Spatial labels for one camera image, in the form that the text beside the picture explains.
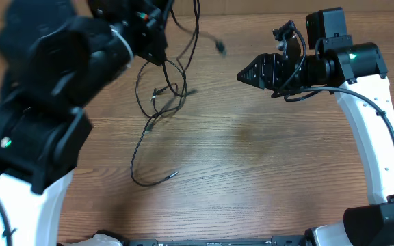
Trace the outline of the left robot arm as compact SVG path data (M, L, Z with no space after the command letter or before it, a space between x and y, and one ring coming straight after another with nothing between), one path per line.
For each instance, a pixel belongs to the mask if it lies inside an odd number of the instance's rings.
M0 31L0 245L56 245L86 105L135 57L166 60L171 1L12 1Z

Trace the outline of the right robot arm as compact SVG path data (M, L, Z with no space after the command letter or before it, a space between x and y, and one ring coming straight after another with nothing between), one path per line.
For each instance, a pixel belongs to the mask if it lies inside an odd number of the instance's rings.
M302 236L273 236L271 245L394 245L394 108L378 46L354 44L342 8L306 17L303 36L289 21L273 30L278 52L258 55L237 78L273 98L300 102L329 92L344 112L360 154L368 205Z

